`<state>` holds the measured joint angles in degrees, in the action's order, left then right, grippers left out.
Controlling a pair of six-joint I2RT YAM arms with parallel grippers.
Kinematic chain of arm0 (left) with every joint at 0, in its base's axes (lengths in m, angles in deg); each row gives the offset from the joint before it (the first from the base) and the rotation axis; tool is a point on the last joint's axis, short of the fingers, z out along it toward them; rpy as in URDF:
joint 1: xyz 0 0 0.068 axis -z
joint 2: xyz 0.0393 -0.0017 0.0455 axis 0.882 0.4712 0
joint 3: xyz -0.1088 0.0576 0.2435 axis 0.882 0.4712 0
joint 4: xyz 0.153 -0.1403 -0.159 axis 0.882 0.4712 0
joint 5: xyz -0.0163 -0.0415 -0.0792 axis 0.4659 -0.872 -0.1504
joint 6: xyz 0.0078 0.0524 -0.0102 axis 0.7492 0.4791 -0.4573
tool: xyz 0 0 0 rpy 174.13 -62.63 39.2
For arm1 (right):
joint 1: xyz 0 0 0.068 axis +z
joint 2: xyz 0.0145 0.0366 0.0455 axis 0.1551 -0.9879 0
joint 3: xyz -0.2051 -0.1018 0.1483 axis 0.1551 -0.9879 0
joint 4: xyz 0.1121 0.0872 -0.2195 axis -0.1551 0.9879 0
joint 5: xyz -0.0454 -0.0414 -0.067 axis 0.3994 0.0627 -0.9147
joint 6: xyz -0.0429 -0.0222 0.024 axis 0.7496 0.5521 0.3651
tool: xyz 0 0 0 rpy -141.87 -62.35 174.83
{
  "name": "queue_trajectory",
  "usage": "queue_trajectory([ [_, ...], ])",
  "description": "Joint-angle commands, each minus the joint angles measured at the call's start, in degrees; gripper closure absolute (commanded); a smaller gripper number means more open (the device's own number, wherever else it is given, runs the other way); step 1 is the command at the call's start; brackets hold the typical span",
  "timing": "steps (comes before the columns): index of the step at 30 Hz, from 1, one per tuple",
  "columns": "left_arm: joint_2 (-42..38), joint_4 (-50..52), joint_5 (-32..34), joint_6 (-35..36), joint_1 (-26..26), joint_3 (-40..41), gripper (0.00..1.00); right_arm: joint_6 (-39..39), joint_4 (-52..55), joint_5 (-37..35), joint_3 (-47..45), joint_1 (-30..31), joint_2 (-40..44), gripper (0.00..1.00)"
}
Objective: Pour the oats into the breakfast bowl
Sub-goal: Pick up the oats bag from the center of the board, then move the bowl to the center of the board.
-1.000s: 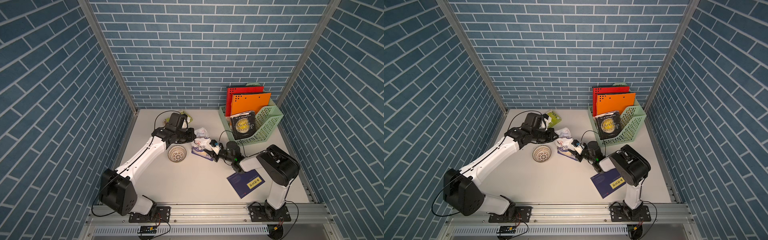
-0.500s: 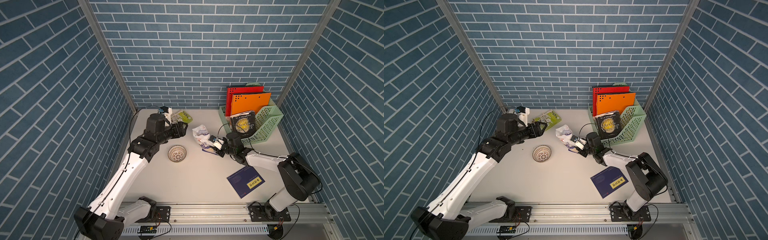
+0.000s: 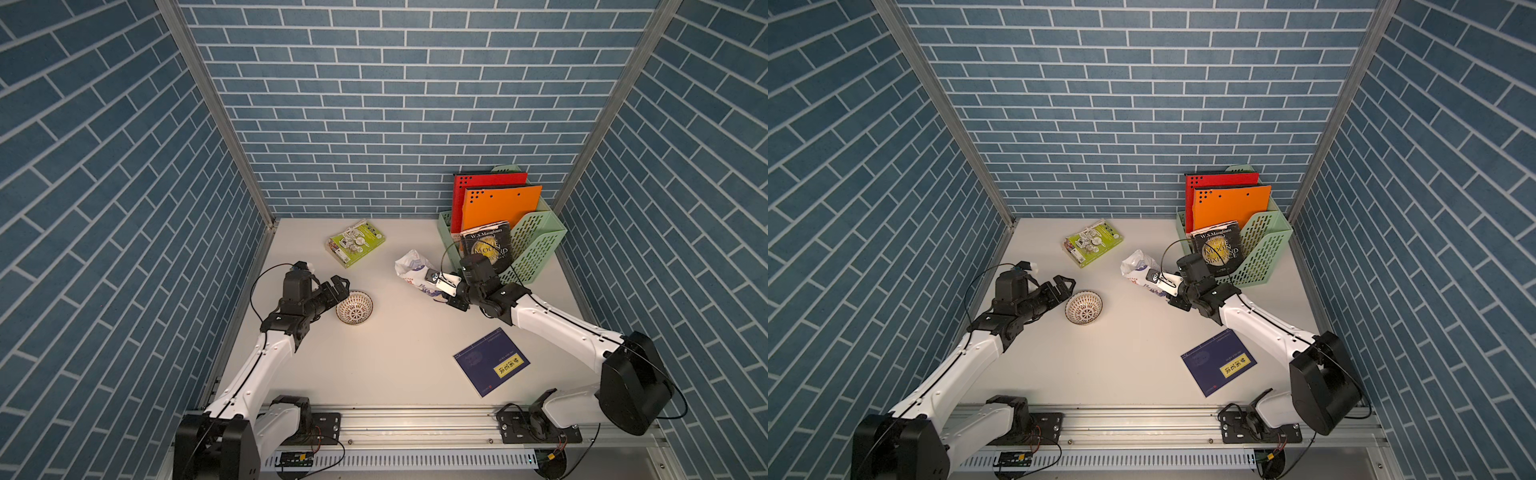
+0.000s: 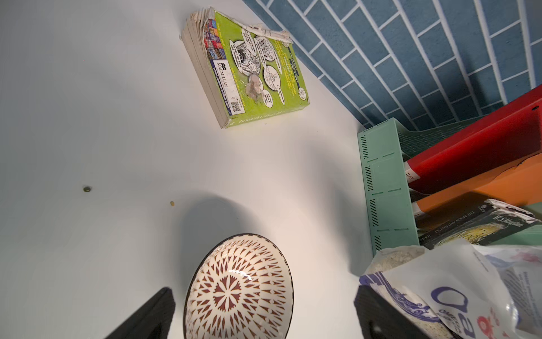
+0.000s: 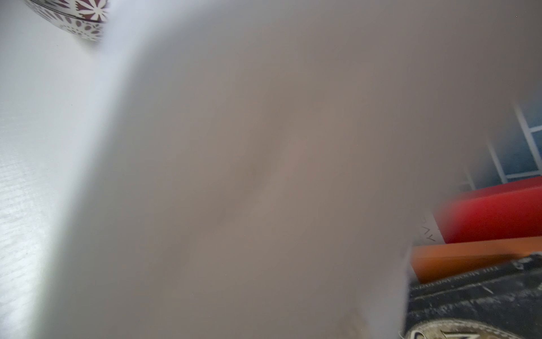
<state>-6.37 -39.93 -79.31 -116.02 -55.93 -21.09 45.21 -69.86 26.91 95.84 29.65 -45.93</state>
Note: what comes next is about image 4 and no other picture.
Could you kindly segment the patterned red white bowl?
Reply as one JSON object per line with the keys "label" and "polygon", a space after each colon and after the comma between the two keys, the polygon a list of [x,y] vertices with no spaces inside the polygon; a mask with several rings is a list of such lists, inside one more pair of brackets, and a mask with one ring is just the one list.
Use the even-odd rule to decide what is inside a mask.
{"label": "patterned red white bowl", "polygon": [[286,338],[294,284],[279,248],[259,234],[214,247],[193,275],[183,311],[185,338]]}

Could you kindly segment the oats bag clear purple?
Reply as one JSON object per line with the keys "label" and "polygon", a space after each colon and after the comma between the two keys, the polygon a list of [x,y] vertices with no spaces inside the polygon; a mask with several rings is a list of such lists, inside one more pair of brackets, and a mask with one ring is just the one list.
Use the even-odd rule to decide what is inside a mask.
{"label": "oats bag clear purple", "polygon": [[359,279],[428,338],[540,338],[541,247],[454,240],[377,251]]}

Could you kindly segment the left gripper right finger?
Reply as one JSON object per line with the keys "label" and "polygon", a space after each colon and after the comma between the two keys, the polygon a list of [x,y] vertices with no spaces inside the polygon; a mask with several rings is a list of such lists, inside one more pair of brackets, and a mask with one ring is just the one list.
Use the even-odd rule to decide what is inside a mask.
{"label": "left gripper right finger", "polygon": [[354,307],[365,339],[429,338],[371,287],[358,287]]}

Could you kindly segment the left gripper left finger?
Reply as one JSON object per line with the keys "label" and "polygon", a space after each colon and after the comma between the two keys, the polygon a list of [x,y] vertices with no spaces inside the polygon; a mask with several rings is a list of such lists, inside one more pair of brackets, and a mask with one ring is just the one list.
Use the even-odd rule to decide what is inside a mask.
{"label": "left gripper left finger", "polygon": [[111,332],[106,339],[167,338],[175,308],[172,289],[164,287]]}

